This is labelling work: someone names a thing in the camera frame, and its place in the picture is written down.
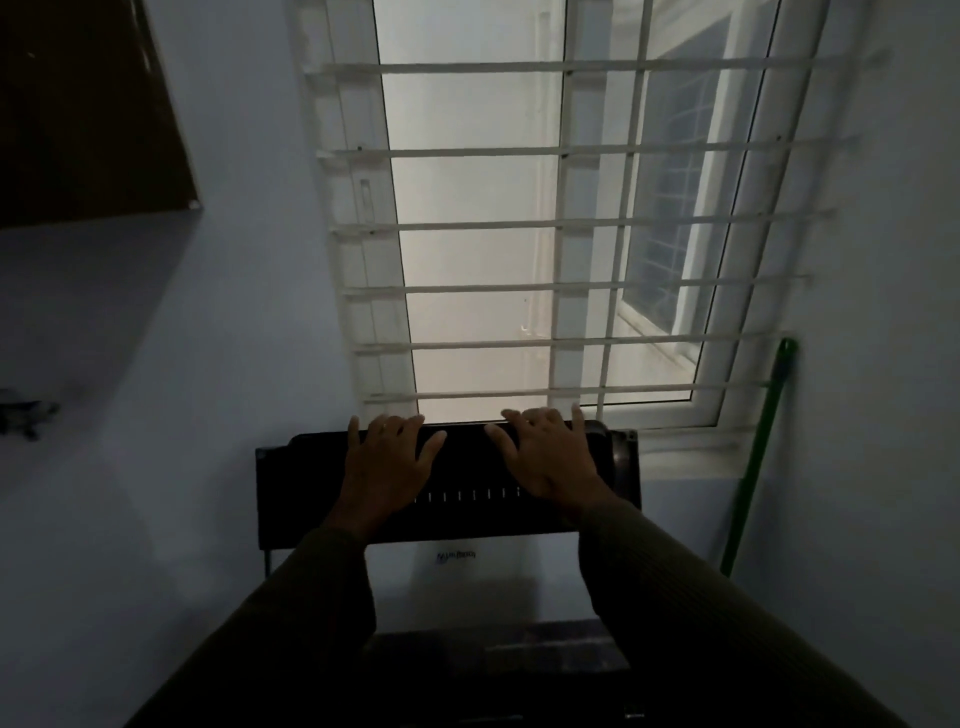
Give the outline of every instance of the printed logo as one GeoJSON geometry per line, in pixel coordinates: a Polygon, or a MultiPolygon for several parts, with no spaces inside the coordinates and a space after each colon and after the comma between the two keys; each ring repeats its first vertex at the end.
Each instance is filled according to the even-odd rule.
{"type": "Polygon", "coordinates": [[[437,554],[437,564],[445,564],[448,561],[459,561],[460,559],[475,559],[475,551],[440,551],[437,554]]]}

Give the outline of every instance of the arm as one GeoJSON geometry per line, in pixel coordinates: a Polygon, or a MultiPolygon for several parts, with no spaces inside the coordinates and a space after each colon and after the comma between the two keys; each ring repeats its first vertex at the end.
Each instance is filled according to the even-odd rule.
{"type": "Polygon", "coordinates": [[[593,610],[669,714],[706,709],[772,722],[903,725],[625,500],[582,517],[580,569],[593,610]]]}
{"type": "Polygon", "coordinates": [[[438,432],[416,457],[422,417],[374,420],[361,444],[350,421],[346,476],[324,524],[267,579],[128,723],[186,724],[207,716],[329,716],[340,673],[376,620],[364,548],[386,519],[414,499],[444,442],[438,432]]]}
{"type": "Polygon", "coordinates": [[[545,408],[504,416],[519,434],[519,448],[495,425],[488,433],[520,484],[578,525],[593,610],[637,674],[653,717],[902,725],[849,675],[618,498],[597,476],[579,407],[572,428],[545,408]]]}

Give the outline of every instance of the left hand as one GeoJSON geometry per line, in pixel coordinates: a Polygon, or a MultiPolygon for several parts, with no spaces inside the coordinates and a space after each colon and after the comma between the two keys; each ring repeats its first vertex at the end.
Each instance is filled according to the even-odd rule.
{"type": "Polygon", "coordinates": [[[350,418],[347,465],[340,497],[324,525],[349,531],[364,544],[393,513],[413,502],[430,476],[446,433],[437,432],[417,457],[423,415],[409,419],[380,415],[360,443],[360,420],[350,418]]]}

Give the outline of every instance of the wall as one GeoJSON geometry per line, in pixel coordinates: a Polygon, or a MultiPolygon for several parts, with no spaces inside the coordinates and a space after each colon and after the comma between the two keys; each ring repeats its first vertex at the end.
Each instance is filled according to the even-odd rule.
{"type": "Polygon", "coordinates": [[[348,366],[279,3],[148,3],[202,213],[0,236],[0,724],[118,725],[258,582],[252,450],[348,366]]]}
{"type": "Polygon", "coordinates": [[[785,327],[802,354],[734,580],[908,722],[960,722],[956,3],[879,4],[785,327]]]}

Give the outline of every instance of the dark green sleeve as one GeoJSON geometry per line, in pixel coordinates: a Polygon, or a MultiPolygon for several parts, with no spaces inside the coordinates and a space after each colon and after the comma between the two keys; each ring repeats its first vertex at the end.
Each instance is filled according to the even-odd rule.
{"type": "Polygon", "coordinates": [[[903,725],[627,501],[585,515],[580,569],[653,718],[903,725]]]}
{"type": "Polygon", "coordinates": [[[318,724],[375,626],[363,545],[345,531],[318,528],[128,725],[211,717],[318,724]]]}

